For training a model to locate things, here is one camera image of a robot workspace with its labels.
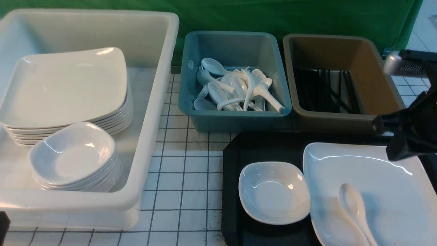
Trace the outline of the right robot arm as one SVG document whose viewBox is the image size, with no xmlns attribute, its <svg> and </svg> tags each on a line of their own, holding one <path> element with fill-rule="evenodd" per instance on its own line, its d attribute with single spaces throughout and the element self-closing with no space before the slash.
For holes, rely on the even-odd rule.
<svg viewBox="0 0 437 246">
<path fill-rule="evenodd" d="M 384 73 L 390 76 L 427 78 L 428 91 L 421 92 L 409 107 L 389 114 L 376 116 L 372 121 L 373 132 L 394 134 L 386 147 L 390 161 L 400 161 L 412 156 L 437 151 L 437 54 L 435 52 L 403 49 L 386 57 Z"/>
</svg>

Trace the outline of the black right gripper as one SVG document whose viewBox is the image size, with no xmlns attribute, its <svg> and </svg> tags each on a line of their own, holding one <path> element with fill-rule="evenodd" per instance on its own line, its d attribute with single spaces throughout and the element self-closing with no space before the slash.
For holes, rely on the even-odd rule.
<svg viewBox="0 0 437 246">
<path fill-rule="evenodd" d="M 436 62 L 423 63 L 431 83 L 428 91 L 420 93 L 408 108 L 384 115 L 372 121 L 373 132 L 394 134 L 386 147 L 389 161 L 436 153 Z"/>
</svg>

